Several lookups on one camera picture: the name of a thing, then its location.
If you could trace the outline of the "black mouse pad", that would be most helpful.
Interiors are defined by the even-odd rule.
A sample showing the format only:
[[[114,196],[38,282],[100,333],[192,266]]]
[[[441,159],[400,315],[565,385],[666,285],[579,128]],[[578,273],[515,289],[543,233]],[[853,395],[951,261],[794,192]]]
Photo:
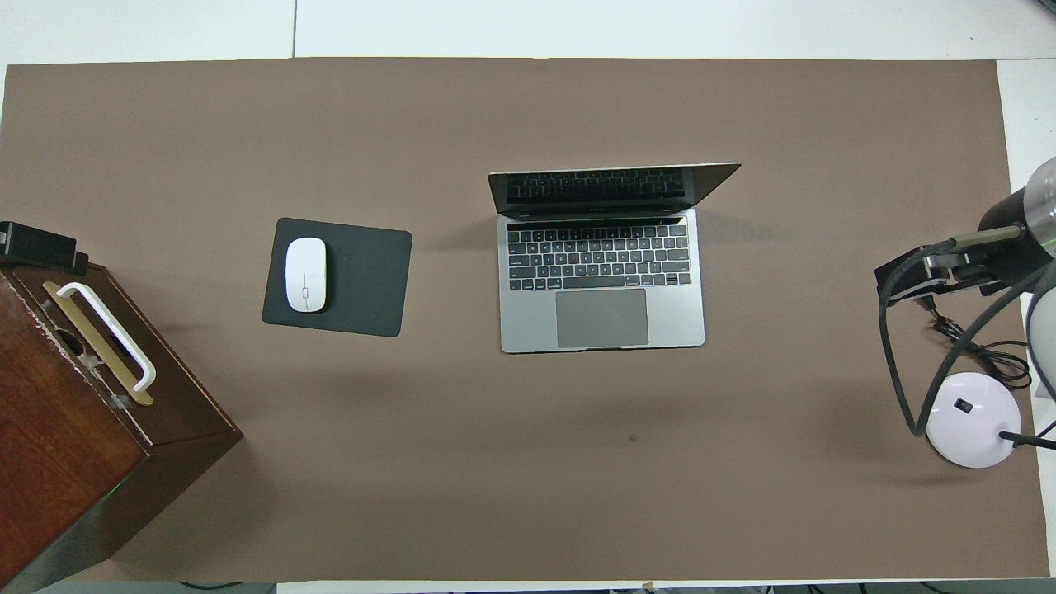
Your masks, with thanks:
[[[328,252],[327,305],[313,314],[293,311],[285,297],[285,252],[302,237],[321,239]],[[413,237],[404,230],[280,218],[262,307],[264,323],[398,336],[412,245]]]

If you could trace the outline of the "white desk lamp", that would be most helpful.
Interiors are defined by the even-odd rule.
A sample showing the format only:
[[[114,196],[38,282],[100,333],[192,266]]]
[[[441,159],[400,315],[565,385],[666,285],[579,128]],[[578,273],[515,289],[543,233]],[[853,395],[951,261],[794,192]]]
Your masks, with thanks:
[[[1034,316],[1026,330],[1027,353],[1042,384],[1038,394],[1056,401],[1056,317]],[[1056,450],[1056,441],[1021,428],[1018,405],[1000,380],[960,372],[940,379],[926,437],[939,454],[966,469],[988,469],[1018,446]]]

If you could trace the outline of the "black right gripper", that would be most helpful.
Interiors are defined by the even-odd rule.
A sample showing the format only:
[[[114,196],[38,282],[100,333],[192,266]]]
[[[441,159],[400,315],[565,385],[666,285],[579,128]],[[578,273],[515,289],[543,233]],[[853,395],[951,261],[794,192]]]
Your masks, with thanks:
[[[917,252],[905,252],[876,267],[876,294],[895,271]],[[924,290],[924,295],[943,295],[968,287],[979,287],[992,295],[1003,287],[1018,285],[1029,275],[1053,260],[1053,199],[1034,198],[1016,191],[1000,200],[981,218],[979,229],[955,241],[955,246],[929,260],[940,270],[939,285]],[[923,285],[923,267],[913,263],[891,282],[889,299],[903,299]]]

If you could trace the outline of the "dark brown wooden box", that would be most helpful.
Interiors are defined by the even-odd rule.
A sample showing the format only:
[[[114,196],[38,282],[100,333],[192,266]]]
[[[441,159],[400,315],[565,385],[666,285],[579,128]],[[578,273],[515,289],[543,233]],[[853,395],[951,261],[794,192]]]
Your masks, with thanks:
[[[153,361],[154,405],[129,398],[45,281],[94,289]],[[103,266],[0,267],[0,594],[33,594],[112,557],[241,437]]]

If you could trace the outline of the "white computer mouse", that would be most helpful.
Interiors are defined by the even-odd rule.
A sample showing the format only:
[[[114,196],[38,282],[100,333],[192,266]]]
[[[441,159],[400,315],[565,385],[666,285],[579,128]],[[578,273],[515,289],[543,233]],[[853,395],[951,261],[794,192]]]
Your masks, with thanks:
[[[295,239],[285,252],[285,297],[293,311],[321,312],[328,297],[327,244],[316,237]]]

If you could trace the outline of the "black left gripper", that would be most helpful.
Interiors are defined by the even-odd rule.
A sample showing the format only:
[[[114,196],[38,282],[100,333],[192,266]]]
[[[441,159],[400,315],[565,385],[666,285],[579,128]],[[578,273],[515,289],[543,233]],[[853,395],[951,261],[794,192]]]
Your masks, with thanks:
[[[76,250],[76,240],[64,234],[0,221],[0,262],[26,266],[69,266],[69,273],[84,276],[89,256]]]

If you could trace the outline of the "large brown table mat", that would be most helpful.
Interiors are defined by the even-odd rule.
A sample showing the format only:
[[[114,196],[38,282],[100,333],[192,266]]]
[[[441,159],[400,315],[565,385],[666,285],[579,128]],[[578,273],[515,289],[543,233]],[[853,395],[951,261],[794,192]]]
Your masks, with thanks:
[[[735,161],[706,342],[506,355],[490,172]],[[75,237],[243,432],[80,578],[1040,578],[1032,449],[908,431],[874,270],[1007,196],[992,61],[12,64],[0,218]],[[412,235],[396,337],[264,323],[276,222]]]

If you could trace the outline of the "silver grey laptop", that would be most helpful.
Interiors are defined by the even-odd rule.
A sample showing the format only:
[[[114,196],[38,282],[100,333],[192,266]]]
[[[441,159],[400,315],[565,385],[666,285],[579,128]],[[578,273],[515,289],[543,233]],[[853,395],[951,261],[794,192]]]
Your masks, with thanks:
[[[492,172],[508,354],[705,344],[696,206],[736,162]]]

